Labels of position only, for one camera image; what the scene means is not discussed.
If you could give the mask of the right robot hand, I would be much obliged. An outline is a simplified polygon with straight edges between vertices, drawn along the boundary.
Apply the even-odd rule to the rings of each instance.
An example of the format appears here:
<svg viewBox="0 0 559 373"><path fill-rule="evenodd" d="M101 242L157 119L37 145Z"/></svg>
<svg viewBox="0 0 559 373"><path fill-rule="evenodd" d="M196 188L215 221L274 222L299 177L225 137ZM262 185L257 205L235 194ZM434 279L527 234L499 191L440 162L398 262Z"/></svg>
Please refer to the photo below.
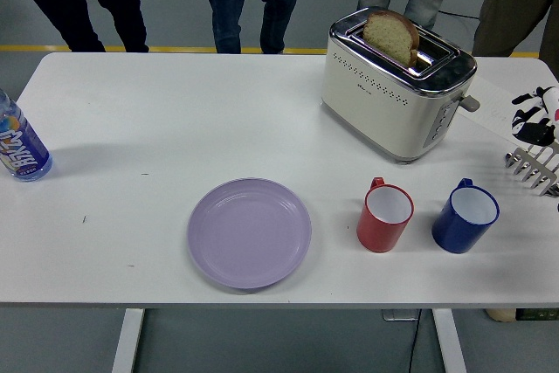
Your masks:
<svg viewBox="0 0 559 373"><path fill-rule="evenodd" d="M512 104L519 106L528 100L535 102L528 111L516 111L511 123L512 135L531 145L549 146L558 139L558 88L538 86L532 93L514 98Z"/></svg>

